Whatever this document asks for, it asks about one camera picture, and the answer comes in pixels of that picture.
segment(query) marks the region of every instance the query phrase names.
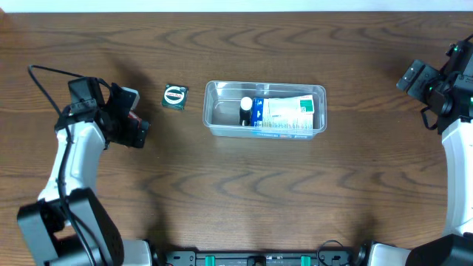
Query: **white backdrop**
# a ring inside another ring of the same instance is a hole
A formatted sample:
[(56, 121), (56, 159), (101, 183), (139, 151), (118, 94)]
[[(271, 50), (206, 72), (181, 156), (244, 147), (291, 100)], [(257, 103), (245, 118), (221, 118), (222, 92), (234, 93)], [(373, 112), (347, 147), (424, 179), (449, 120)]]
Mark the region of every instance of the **white backdrop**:
[(473, 0), (0, 0), (0, 7), (5, 12), (473, 11)]

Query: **clear plastic bin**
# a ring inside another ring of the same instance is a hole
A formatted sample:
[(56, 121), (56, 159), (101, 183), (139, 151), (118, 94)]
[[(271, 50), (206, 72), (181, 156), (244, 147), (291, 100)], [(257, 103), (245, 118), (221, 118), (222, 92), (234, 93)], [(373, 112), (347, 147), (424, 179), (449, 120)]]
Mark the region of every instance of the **clear plastic bin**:
[[(303, 95), (313, 96), (312, 130), (239, 125), (239, 105), (243, 97), (290, 98)], [(325, 88), (319, 85), (210, 81), (205, 88), (203, 122), (216, 136), (311, 140), (327, 128), (326, 102)]]

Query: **dark green square package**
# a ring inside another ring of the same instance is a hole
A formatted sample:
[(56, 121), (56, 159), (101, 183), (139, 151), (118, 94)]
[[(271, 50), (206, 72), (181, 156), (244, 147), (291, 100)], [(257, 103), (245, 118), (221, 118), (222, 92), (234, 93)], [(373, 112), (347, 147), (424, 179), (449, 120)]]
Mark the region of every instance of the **dark green square package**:
[(163, 100), (161, 105), (168, 108), (184, 110), (184, 106), (187, 100), (188, 87), (166, 84), (166, 90), (164, 91)]

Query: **wood grain surface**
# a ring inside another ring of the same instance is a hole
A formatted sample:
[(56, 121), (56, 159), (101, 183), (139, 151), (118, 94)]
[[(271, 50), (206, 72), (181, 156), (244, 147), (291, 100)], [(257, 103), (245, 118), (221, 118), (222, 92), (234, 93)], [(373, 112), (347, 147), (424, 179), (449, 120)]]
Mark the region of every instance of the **wood grain surface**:
[[(472, 13), (4, 14), (0, 26), (0, 264), (33, 263), (16, 224), (57, 149), (57, 116), (28, 64), (138, 89), (144, 149), (113, 145), (98, 197), (127, 239), (200, 250), (309, 250), (375, 238), (437, 239), (446, 215), (440, 136), (395, 87), (413, 59), (441, 67)], [(59, 106), (68, 77), (37, 71)], [(211, 80), (321, 84), (327, 130), (314, 140), (214, 137)], [(189, 86), (186, 110), (160, 106)]]

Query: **small bottle with white cap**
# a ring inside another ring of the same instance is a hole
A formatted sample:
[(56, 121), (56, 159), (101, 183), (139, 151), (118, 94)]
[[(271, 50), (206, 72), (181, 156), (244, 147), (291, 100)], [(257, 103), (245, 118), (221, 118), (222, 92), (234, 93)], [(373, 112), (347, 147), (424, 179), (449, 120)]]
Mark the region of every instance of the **small bottle with white cap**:
[(239, 105), (239, 124), (241, 126), (249, 126), (251, 122), (251, 107), (253, 100), (250, 97), (242, 98)]

